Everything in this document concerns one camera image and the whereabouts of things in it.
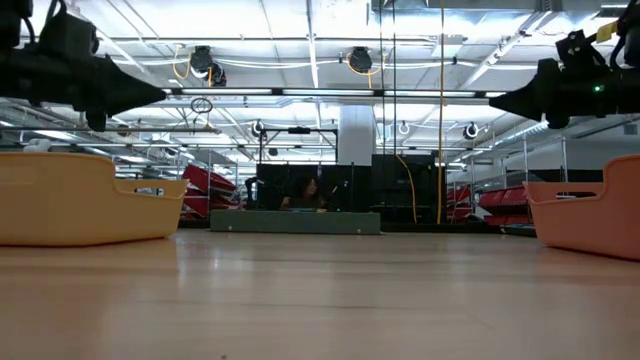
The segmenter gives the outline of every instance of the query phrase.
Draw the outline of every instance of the woman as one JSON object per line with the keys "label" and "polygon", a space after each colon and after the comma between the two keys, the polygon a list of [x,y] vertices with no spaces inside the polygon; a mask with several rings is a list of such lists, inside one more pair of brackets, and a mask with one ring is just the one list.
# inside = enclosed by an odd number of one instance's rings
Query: woman
{"label": "woman", "polygon": [[314,177],[299,177],[294,183],[292,196],[282,200],[280,210],[321,209],[323,206],[318,181]]}

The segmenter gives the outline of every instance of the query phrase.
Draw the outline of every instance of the ceiling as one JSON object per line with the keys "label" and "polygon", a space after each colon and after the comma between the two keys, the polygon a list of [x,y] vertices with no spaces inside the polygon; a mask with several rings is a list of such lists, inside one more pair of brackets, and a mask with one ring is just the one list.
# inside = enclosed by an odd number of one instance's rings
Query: ceiling
{"label": "ceiling", "polygon": [[[384,4],[382,13],[380,1]],[[203,82],[193,75],[183,80],[176,76],[176,72],[178,75],[188,74],[188,53],[196,45],[209,45],[214,60],[225,69],[228,89],[368,89],[369,77],[355,74],[341,61],[354,46],[367,46],[374,62],[374,72],[379,70],[383,61],[385,63],[384,71],[371,76],[372,89],[381,89],[383,84],[386,89],[440,89],[440,55],[443,50],[443,87],[474,91],[508,91],[525,85],[535,74],[539,59],[557,57],[556,41],[576,29],[595,32],[599,26],[614,20],[598,17],[601,7],[622,2],[447,0],[445,36],[441,37],[439,1],[66,1],[71,14],[89,19],[99,29],[102,42],[98,56],[108,54],[125,72],[163,88],[203,87]],[[35,0],[34,3],[32,22],[36,33],[39,33],[49,1]],[[562,11],[547,12],[547,9]],[[600,44],[597,48],[606,56],[615,41]],[[454,57],[457,60],[455,65],[452,63]],[[172,62],[177,62],[175,71]],[[313,64],[317,64],[317,73]],[[347,100],[339,97],[300,99],[239,95],[208,98],[215,108],[197,119],[195,114],[188,115],[193,97],[170,97],[167,102],[119,114],[110,120],[110,125],[158,128],[156,137],[162,137],[167,143],[236,146],[256,143],[251,136],[251,125],[257,119],[274,128],[319,126],[330,129],[344,121],[340,119],[340,108],[350,106]],[[385,99],[384,105],[380,98],[367,101],[374,108],[375,121],[380,129],[383,122],[388,127],[393,126],[394,120],[396,125],[404,123],[409,126],[408,134],[396,133],[399,145],[438,144],[440,112],[437,101],[413,99],[398,101],[396,105],[390,98]],[[52,105],[49,110],[65,117],[70,124],[79,121],[79,115],[70,108]],[[471,122],[487,129],[483,140],[500,138],[525,122],[527,126],[535,124],[490,108],[486,101],[473,104],[452,101],[444,107],[442,115],[445,147],[477,145],[462,138],[462,127]],[[196,128],[209,124],[222,133],[162,133],[163,129],[186,128],[187,123]],[[379,135],[385,136],[386,133],[379,131]],[[132,133],[128,138],[118,135],[107,137],[101,140],[147,143],[153,136]],[[387,144],[391,144],[393,139],[390,136]],[[288,134],[272,141],[273,145],[302,144],[308,147],[329,143],[317,136]],[[253,149],[215,151],[243,164],[257,158]],[[267,159],[331,161],[333,154],[310,148],[297,152],[281,151],[278,156]],[[156,160],[172,161],[162,156]]]}

